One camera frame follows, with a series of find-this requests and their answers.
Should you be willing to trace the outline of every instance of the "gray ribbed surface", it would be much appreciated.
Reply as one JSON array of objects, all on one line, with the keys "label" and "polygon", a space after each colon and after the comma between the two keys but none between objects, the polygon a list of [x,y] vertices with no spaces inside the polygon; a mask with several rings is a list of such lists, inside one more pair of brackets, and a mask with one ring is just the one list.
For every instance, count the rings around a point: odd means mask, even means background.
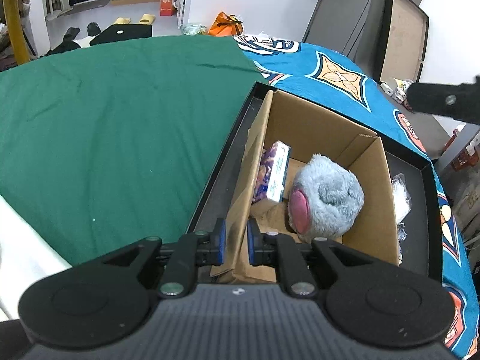
[{"label": "gray ribbed surface", "polygon": [[442,345],[417,350],[371,349],[344,337],[311,301],[276,285],[198,285],[166,300],[139,331],[100,349],[72,353],[33,347],[25,360],[291,360],[454,359]]}]

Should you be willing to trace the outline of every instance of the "yellow slipper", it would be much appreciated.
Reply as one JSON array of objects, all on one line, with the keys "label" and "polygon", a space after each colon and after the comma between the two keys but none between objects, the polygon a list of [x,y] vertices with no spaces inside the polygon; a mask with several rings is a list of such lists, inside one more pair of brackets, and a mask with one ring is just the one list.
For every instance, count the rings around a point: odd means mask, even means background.
[{"label": "yellow slipper", "polygon": [[149,15],[148,13],[145,13],[138,23],[139,24],[152,24],[154,21],[155,21],[155,15]]},{"label": "yellow slipper", "polygon": [[130,24],[131,19],[125,17],[119,17],[117,20],[113,22],[113,24]]}]

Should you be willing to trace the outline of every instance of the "yellow table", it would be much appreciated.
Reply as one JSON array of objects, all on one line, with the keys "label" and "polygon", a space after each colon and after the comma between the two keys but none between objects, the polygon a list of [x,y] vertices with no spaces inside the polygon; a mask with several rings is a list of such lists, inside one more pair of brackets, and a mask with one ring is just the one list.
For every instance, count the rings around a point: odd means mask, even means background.
[{"label": "yellow table", "polygon": [[3,10],[5,11],[8,35],[13,48],[15,61],[18,65],[27,63],[30,61],[30,54],[25,38],[23,37],[20,14],[18,12],[18,0],[3,0]]}]

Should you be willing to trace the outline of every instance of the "fluffy gray fur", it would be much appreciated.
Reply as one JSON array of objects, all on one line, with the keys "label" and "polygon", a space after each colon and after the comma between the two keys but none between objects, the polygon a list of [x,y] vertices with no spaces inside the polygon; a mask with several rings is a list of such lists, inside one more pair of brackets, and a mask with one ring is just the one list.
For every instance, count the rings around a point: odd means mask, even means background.
[{"label": "fluffy gray fur", "polygon": [[[292,191],[303,191],[310,208],[310,227],[298,237],[335,239],[347,232],[363,207],[363,190],[356,176],[320,154],[314,154],[293,180]],[[290,226],[295,230],[291,220]]]}]

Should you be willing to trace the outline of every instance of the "bed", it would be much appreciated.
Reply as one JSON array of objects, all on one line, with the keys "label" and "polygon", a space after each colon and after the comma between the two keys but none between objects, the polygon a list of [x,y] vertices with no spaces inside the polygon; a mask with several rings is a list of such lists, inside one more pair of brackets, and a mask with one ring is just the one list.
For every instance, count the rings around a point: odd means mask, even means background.
[{"label": "bed", "polygon": [[[17,316],[22,291],[45,275],[147,235],[173,242],[183,234],[256,80],[428,158],[373,80],[343,55],[307,43],[247,35],[128,40],[7,71],[0,74],[0,91],[9,94],[0,103],[0,208],[10,218],[0,222],[6,315]],[[479,310],[455,219],[435,181],[442,282],[456,306],[446,345],[462,358],[476,351]],[[26,263],[13,272],[15,261]]]}]

